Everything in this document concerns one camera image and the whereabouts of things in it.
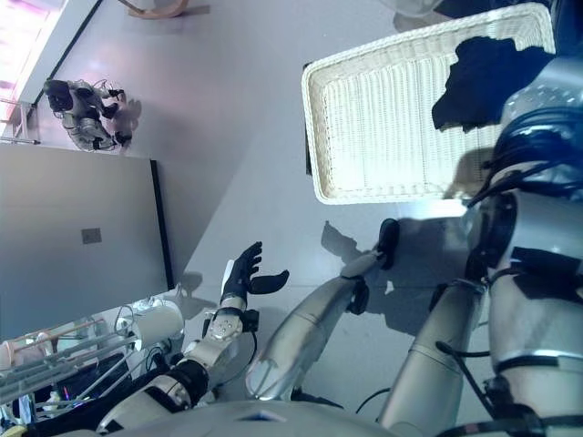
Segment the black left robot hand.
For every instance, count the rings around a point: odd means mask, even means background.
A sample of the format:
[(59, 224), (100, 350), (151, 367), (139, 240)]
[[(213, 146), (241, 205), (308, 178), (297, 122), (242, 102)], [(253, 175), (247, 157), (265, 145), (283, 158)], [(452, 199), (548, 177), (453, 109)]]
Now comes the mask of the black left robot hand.
[(276, 275), (257, 276), (260, 270), (262, 242), (256, 241), (246, 248), (234, 261), (220, 297), (221, 307), (235, 303), (235, 308), (247, 308), (248, 295), (267, 295), (281, 290), (287, 283), (290, 272), (283, 270)]

